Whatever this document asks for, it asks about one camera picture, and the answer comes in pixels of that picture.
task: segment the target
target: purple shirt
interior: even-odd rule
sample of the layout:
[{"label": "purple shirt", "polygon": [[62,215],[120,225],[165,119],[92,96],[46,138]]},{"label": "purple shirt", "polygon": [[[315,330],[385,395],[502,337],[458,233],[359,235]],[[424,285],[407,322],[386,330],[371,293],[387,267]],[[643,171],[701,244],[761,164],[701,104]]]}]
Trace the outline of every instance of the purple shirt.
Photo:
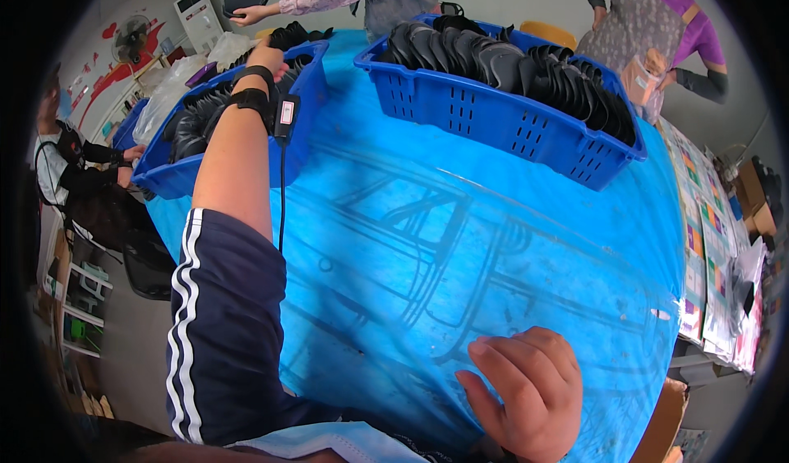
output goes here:
[{"label": "purple shirt", "polygon": [[[674,12],[679,15],[685,14],[694,0],[662,0]],[[674,55],[674,63],[672,67],[676,67],[678,63],[685,60],[693,52],[698,52],[703,60],[712,63],[725,64],[724,51],[720,48],[718,42],[718,35],[715,33],[713,23],[704,11],[699,11],[696,17],[685,28],[683,39],[679,42],[679,48]]]}]

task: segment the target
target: yellow chair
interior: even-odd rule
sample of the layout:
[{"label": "yellow chair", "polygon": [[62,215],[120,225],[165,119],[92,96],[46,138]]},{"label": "yellow chair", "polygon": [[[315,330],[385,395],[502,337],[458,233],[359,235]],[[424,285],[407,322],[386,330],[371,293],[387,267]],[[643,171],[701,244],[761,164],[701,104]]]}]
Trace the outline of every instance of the yellow chair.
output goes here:
[{"label": "yellow chair", "polygon": [[260,40],[262,37],[270,35],[271,32],[274,31],[275,29],[276,28],[266,28],[265,30],[260,30],[257,33],[255,33],[255,39]]},{"label": "yellow chair", "polygon": [[540,21],[524,21],[521,23],[520,30],[523,33],[533,34],[535,37],[540,37],[543,40],[548,40],[573,50],[578,45],[575,37],[569,31],[558,28],[553,24],[541,23]]}]

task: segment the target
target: white stripe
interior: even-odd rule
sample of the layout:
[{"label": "white stripe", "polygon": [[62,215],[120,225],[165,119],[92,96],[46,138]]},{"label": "white stripe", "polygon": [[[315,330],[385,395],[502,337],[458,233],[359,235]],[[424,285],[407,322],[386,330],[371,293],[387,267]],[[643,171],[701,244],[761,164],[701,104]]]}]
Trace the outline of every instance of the white stripe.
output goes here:
[{"label": "white stripe", "polygon": [[[173,272],[173,276],[171,279],[171,284],[173,286],[173,289],[176,292],[178,292],[178,294],[181,296],[181,307],[179,307],[178,310],[175,312],[175,317],[173,318],[173,327],[167,333],[167,342],[170,344],[170,350],[172,351],[172,353],[170,359],[170,373],[167,375],[166,387],[167,387],[167,393],[170,395],[170,400],[173,403],[173,408],[175,409],[175,418],[173,418],[171,425],[173,427],[173,431],[175,431],[175,434],[179,438],[184,440],[186,440],[186,438],[184,437],[184,434],[181,431],[181,422],[184,419],[184,412],[183,412],[183,408],[181,407],[181,401],[178,399],[178,392],[175,390],[175,386],[173,385],[173,377],[175,376],[175,372],[178,370],[178,358],[180,357],[180,351],[178,350],[178,343],[176,343],[175,338],[173,337],[173,331],[175,330],[175,327],[178,325],[178,323],[181,321],[180,319],[181,311],[186,308],[186,302],[188,299],[186,289],[178,281],[178,274],[181,272],[183,268],[192,265],[192,256],[187,251],[188,247],[186,245],[186,236],[189,234],[189,229],[191,228],[191,219],[192,219],[192,214],[188,215],[186,218],[186,224],[184,225],[184,233],[181,237],[181,249],[184,250],[184,261]],[[192,238],[197,238],[193,234],[194,232],[192,233],[192,236],[189,237],[190,240],[192,240]]]},{"label": "white stripe", "polygon": [[192,280],[192,270],[200,269],[200,258],[197,257],[197,253],[195,252],[195,242],[197,241],[197,237],[200,236],[203,224],[203,209],[195,208],[192,211],[194,212],[194,218],[192,219],[192,234],[194,238],[189,236],[187,246],[188,252],[192,256],[192,266],[184,268],[182,272],[182,279],[184,283],[189,286],[189,303],[186,305],[186,319],[177,326],[178,337],[181,339],[184,349],[184,362],[181,366],[181,370],[178,372],[178,378],[181,379],[181,384],[184,388],[184,408],[187,415],[189,415],[189,438],[191,438],[192,442],[195,444],[203,444],[203,437],[200,433],[200,427],[203,421],[200,417],[200,413],[197,412],[197,406],[195,405],[195,389],[192,384],[192,379],[189,377],[189,371],[192,369],[192,363],[194,361],[192,343],[186,336],[186,327],[190,322],[194,321],[197,316],[197,297],[200,295],[200,288],[197,286],[197,283]]}]

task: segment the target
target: gray floral apron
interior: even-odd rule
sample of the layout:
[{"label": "gray floral apron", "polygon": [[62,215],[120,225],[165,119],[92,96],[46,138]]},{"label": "gray floral apron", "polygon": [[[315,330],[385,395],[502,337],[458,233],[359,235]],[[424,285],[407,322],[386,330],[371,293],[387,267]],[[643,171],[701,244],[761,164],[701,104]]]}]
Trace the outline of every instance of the gray floral apron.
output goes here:
[{"label": "gray floral apron", "polygon": [[374,42],[412,17],[429,12],[439,0],[365,0],[365,30]]},{"label": "gray floral apron", "polygon": [[[635,56],[646,57],[647,50],[657,49],[666,58],[666,71],[671,70],[674,55],[688,23],[700,11],[693,4],[683,15],[674,12],[662,0],[611,0],[611,11],[597,27],[590,30],[575,50],[621,74]],[[634,104],[636,113],[654,124],[663,107],[662,91],[655,91],[643,106]]]}]

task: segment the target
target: apron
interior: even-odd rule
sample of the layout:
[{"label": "apron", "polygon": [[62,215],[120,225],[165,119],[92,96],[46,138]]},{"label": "apron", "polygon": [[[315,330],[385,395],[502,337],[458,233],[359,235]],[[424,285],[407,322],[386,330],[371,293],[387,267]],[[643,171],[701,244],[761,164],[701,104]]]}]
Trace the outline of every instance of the apron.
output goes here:
[{"label": "apron", "polygon": [[[79,134],[60,120],[56,120],[55,123],[61,129],[60,139],[57,143],[42,143],[36,157],[45,145],[54,144],[66,163],[84,170],[85,157]],[[123,252],[123,236],[127,230],[154,228],[145,206],[116,183],[105,186],[93,194],[69,193],[64,205],[53,204],[46,200],[40,186],[39,195],[45,204],[56,206],[69,220],[91,232],[94,241],[113,251]]]},{"label": "apron", "polygon": [[[700,10],[698,4],[693,4],[679,15],[662,0],[611,0],[611,12],[597,31],[584,35],[575,52],[621,74],[634,57],[644,60],[650,49],[656,49],[668,64],[657,76],[662,81],[671,70],[685,28]],[[654,90],[644,105],[633,105],[636,114],[654,124],[663,98],[662,91]]]},{"label": "apron", "polygon": [[439,0],[365,0],[365,30],[370,43],[419,14],[432,11]]}]

